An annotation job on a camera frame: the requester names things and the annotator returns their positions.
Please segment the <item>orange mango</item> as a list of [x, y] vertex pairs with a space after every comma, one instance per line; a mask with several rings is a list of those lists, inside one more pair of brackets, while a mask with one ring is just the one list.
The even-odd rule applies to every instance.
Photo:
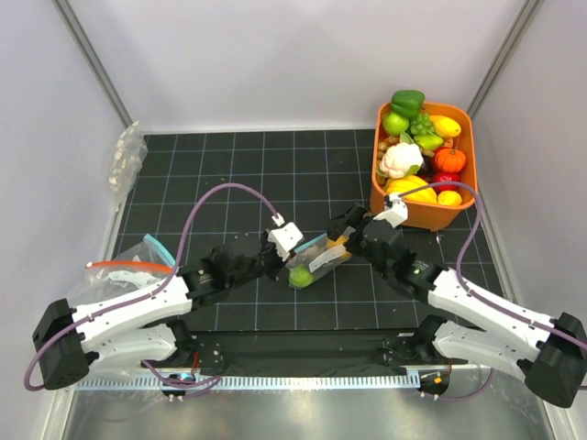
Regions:
[[344, 235], [342, 235], [342, 236], [340, 236], [340, 237], [339, 237], [339, 238], [338, 238], [338, 239], [335, 241], [335, 243], [336, 243], [336, 245], [338, 246], [338, 245], [343, 245], [343, 244], [345, 244], [347, 241], [348, 241], [348, 237], [347, 237], [347, 236], [344, 236]]

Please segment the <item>green lime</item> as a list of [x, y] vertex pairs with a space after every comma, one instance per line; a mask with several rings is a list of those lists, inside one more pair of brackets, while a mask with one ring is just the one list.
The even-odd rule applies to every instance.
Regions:
[[304, 289], [314, 282], [314, 276], [306, 265], [299, 265], [289, 271], [289, 285], [294, 289]]

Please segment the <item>clear zip bag blue zipper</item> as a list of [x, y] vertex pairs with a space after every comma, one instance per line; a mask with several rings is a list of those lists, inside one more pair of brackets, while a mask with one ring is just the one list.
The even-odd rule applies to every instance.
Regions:
[[335, 241], [328, 238], [327, 234], [312, 239], [294, 251], [286, 268], [290, 271], [296, 266], [306, 265], [314, 276], [314, 282], [318, 281], [352, 257], [345, 252], [343, 246], [337, 246]]

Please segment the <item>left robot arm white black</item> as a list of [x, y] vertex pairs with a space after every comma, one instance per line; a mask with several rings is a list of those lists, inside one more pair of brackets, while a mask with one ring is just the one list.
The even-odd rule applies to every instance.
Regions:
[[36, 354], [25, 372], [25, 388], [63, 389], [90, 373], [103, 357], [98, 347], [111, 345], [114, 337], [219, 303], [261, 277], [276, 280], [303, 238], [287, 227], [234, 236], [145, 288], [77, 306], [65, 298], [50, 303], [32, 335]]

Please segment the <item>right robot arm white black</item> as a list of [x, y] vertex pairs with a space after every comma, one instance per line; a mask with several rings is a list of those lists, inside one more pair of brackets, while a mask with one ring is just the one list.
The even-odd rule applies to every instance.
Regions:
[[465, 280], [461, 271], [420, 256], [397, 226], [402, 216], [373, 214], [358, 203], [327, 223], [327, 236], [347, 234], [344, 246], [366, 259], [396, 292], [471, 323], [466, 329], [442, 316], [427, 318], [414, 335], [415, 356], [467, 360], [500, 370], [538, 398], [568, 409], [586, 377], [586, 332], [569, 313], [551, 317], [522, 307]]

